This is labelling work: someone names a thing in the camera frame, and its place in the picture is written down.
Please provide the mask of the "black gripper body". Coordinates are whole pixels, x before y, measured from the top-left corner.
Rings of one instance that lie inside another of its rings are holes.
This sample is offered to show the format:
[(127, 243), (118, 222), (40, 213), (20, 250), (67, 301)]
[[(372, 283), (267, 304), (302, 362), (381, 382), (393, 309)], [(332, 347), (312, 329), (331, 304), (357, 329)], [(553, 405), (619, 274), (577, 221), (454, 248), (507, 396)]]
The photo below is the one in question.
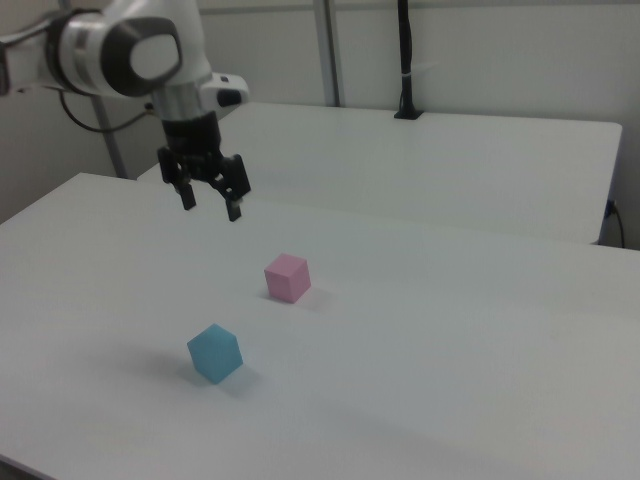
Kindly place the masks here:
[(185, 121), (163, 120), (167, 145), (159, 150), (159, 163), (164, 181), (177, 181), (178, 161), (187, 158), (186, 168), (191, 178), (215, 181), (236, 178), (236, 158), (225, 157), (220, 150), (221, 134), (218, 116), (210, 112)]

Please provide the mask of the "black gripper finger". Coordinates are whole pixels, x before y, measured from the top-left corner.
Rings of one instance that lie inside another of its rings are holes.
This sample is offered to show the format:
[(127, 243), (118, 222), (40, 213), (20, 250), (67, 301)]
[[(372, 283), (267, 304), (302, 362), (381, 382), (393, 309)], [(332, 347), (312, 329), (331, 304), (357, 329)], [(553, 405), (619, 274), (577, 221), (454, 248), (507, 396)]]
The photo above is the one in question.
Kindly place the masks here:
[(240, 204), (251, 191), (248, 174), (240, 155), (217, 160), (217, 174), (210, 185), (221, 194), (226, 203), (228, 218), (235, 222), (241, 217)]
[(157, 157), (163, 182), (174, 187), (186, 211), (194, 208), (196, 200), (184, 157), (168, 147), (160, 148), (157, 151)]

